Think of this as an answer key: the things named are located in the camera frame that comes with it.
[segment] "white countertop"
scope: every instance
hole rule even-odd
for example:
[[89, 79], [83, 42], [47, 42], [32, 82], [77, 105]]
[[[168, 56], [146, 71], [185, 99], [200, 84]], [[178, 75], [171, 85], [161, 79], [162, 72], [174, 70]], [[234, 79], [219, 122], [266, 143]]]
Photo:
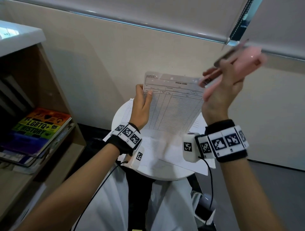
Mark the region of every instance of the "white countertop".
[[44, 40], [42, 29], [0, 20], [0, 57]]

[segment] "round table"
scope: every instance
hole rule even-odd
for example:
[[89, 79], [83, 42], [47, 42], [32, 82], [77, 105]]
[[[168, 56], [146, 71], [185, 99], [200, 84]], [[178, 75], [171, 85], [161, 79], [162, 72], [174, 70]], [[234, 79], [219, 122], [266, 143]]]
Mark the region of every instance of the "round table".
[[[115, 113], [111, 125], [112, 130], [114, 130], [121, 123], [127, 105], [128, 101], [124, 103]], [[177, 165], [173, 165], [162, 160], [158, 160], [153, 168], [140, 165], [136, 171], [152, 179], [167, 181], [180, 180], [194, 173], [191, 170], [179, 167]]]

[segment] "beige wall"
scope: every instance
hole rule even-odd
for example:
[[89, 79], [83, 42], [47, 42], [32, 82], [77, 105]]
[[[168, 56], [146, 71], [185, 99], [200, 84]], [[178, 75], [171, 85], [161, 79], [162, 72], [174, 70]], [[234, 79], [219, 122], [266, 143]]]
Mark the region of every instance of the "beige wall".
[[[8, 20], [39, 27], [59, 83], [78, 122], [110, 129], [146, 71], [200, 76], [222, 44], [15, 1]], [[305, 169], [304, 63], [270, 57], [249, 76], [230, 116], [244, 130], [251, 159]]]

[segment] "right hand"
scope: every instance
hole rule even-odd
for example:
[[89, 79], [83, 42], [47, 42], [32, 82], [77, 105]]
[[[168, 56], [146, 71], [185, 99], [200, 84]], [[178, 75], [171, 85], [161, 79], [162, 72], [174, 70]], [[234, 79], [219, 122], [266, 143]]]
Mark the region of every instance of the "right hand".
[[[202, 105], [202, 115], [207, 125], [228, 119], [229, 106], [243, 86], [244, 79], [235, 83], [236, 73], [232, 64], [223, 59], [220, 61], [220, 69], [222, 70], [222, 81]], [[203, 75], [211, 74], [214, 70], [211, 68]]]

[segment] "black cable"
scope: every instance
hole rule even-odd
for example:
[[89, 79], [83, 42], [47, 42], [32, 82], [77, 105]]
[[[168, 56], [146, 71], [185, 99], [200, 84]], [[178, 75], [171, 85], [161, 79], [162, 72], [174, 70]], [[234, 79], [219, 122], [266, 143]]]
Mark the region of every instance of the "black cable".
[[208, 163], [206, 162], [206, 160], [204, 158], [201, 158], [201, 156], [198, 156], [200, 159], [202, 159], [208, 166], [209, 172], [210, 172], [210, 176], [211, 176], [211, 188], [212, 188], [212, 199], [211, 199], [211, 203], [210, 203], [210, 211], [211, 211], [211, 207], [212, 207], [212, 203], [213, 203], [213, 197], [214, 197], [214, 190], [213, 190], [213, 177], [212, 177], [212, 171], [210, 166], [208, 165]]
[[103, 186], [103, 184], [106, 182], [106, 180], [108, 179], [108, 177], [111, 175], [111, 173], [113, 173], [113, 171], [116, 170], [116, 168], [117, 168], [118, 166], [120, 166], [121, 164], [125, 164], [125, 163], [127, 164], [128, 161], [121, 162], [119, 165], [115, 166], [114, 169], [109, 173], [109, 175], [106, 177], [106, 179], [103, 181], [103, 183], [100, 185], [100, 187], [97, 189], [97, 191], [96, 191], [96, 192], [94, 193], [94, 195], [92, 196], [91, 200], [90, 200], [89, 203], [87, 204], [87, 206], [86, 206], [86, 208], [84, 209], [84, 211], [81, 213], [80, 217], [78, 218], [78, 220], [77, 220], [77, 222], [76, 222], [76, 224], [75, 224], [75, 227], [74, 227], [73, 231], [75, 231], [76, 226], [78, 225], [78, 223], [79, 223], [79, 221], [80, 221], [82, 215], [84, 214], [84, 212], [85, 212], [86, 209], [88, 208], [89, 204], [91, 203], [91, 201], [93, 200], [93, 198], [95, 197], [95, 195], [98, 193], [98, 191], [101, 189], [101, 187]]

